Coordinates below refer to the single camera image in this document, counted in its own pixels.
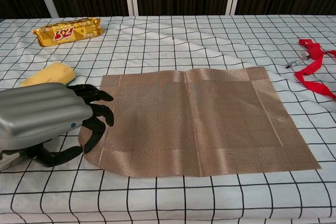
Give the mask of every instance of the sponge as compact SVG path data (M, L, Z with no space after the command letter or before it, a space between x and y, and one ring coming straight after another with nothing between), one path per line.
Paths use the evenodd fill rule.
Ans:
M46 82L60 82L63 84L68 84L75 77L76 74L71 67L59 62L55 62L21 82L21 87Z

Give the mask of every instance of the tablecloth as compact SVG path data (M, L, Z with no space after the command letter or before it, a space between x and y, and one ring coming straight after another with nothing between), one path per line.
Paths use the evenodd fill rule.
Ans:
M128 178L97 169L82 156L45 168L25 161L0 173L1 223L317 223L336 220L336 103L294 77L311 60L285 69L306 51L299 38L336 48L335 16L102 17L104 34L40 47L34 28L59 19L0 23L0 89L59 61L72 84L98 87L104 74L264 66L322 169L204 178ZM307 77L336 92L336 61ZM46 144L77 145L79 130Z

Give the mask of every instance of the red ribbon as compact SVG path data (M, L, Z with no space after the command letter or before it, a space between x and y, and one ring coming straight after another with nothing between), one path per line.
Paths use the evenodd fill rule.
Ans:
M294 75L307 89L319 94L328 95L336 100L336 95L333 94L326 85L314 81L305 81L303 78L303 76L308 76L315 73L322 66L324 54L332 54L336 57L336 50L322 51L320 44L314 43L311 39L300 39L299 44L307 48L307 51L314 62L301 71L295 72Z

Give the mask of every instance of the yellow snack wrapper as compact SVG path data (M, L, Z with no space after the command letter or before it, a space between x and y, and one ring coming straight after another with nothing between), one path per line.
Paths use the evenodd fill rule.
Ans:
M99 26L100 18L83 18L79 20L43 26L33 31L42 47L93 38L104 31Z

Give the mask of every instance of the robotic hand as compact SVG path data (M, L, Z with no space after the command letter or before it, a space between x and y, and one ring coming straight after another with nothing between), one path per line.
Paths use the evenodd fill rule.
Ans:
M105 124L113 126L113 113L93 101L112 101L104 91L89 84L68 86L44 83L0 91L0 159L3 154L19 153L46 167L60 165L88 153L99 142ZM70 130L84 126L92 130L85 146L62 152L49 152L43 143Z

